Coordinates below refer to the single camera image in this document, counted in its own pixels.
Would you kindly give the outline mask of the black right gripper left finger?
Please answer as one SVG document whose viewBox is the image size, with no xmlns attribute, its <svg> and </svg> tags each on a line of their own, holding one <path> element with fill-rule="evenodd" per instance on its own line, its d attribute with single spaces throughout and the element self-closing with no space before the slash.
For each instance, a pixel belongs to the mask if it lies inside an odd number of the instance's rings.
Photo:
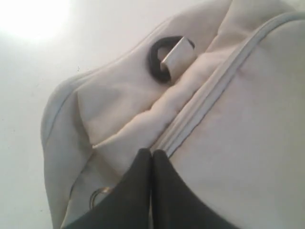
<svg viewBox="0 0 305 229">
<path fill-rule="evenodd" d="M 152 179 L 152 154 L 138 151 L 129 170 L 92 210 L 67 229 L 147 229 Z"/>
</svg>

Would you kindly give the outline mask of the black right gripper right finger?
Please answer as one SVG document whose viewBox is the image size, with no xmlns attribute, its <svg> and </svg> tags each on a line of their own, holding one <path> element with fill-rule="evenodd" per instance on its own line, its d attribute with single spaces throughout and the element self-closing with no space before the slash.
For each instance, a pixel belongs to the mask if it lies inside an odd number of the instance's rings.
<svg viewBox="0 0 305 229">
<path fill-rule="evenodd" d="M 162 150 L 152 155 L 152 220 L 155 229 L 235 229 L 185 184 Z"/>
</svg>

